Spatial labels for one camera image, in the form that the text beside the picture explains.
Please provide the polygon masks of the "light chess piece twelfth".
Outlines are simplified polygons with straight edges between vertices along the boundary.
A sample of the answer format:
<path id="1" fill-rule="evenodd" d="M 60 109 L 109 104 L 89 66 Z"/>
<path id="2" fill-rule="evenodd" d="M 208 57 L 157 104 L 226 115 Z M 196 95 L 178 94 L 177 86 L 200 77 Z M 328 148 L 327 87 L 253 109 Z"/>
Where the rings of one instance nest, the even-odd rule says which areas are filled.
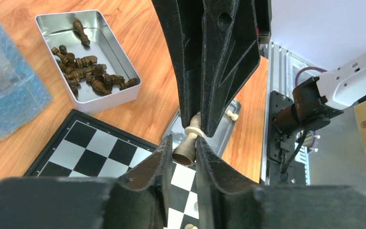
<path id="1" fill-rule="evenodd" d="M 174 149 L 173 159 L 179 164 L 192 166 L 196 160 L 196 139 L 198 136 L 204 137 L 204 132 L 201 128 L 200 112 L 197 112 L 192 117 L 189 126 L 184 129 L 184 132 L 187 137 Z"/>

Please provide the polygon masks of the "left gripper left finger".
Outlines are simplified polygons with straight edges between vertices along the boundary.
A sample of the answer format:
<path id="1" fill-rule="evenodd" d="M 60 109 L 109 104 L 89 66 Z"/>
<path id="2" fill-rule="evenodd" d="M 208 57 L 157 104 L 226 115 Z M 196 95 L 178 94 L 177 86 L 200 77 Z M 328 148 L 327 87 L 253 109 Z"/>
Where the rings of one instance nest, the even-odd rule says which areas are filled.
<path id="1" fill-rule="evenodd" d="M 108 177 L 0 181 L 0 229 L 162 229 L 168 225 L 172 137 L 133 169 Z"/>

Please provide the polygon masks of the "folding chess board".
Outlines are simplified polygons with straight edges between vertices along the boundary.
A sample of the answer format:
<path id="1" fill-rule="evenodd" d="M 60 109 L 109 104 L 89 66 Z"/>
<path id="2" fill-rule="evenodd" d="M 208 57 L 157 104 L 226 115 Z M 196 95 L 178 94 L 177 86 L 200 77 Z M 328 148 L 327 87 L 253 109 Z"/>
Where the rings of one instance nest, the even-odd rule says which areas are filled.
<path id="1" fill-rule="evenodd" d="M 155 149 L 155 144 L 71 110 L 26 175 L 119 177 Z M 195 167 L 172 164 L 170 200 L 168 228 L 199 228 Z"/>

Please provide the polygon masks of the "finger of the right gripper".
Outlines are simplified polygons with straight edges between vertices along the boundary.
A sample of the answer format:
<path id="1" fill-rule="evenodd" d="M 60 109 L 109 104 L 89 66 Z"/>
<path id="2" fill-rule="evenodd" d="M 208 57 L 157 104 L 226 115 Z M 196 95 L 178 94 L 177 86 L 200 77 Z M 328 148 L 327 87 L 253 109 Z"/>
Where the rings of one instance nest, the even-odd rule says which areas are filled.
<path id="1" fill-rule="evenodd" d="M 203 1 L 201 125 L 211 137 L 228 104 L 260 63 L 271 34 L 271 1 Z"/>
<path id="2" fill-rule="evenodd" d="M 154 0 L 173 64 L 182 126 L 200 111 L 202 17 L 201 0 Z"/>

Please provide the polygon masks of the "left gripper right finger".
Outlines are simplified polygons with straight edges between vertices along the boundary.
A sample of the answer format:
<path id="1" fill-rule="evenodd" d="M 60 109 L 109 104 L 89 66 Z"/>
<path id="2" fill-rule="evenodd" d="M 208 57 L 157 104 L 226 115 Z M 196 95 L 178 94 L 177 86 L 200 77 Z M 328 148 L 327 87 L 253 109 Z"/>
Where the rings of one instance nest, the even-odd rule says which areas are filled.
<path id="1" fill-rule="evenodd" d="M 260 185 L 196 139 L 202 229 L 366 229 L 366 190 L 353 186 Z"/>

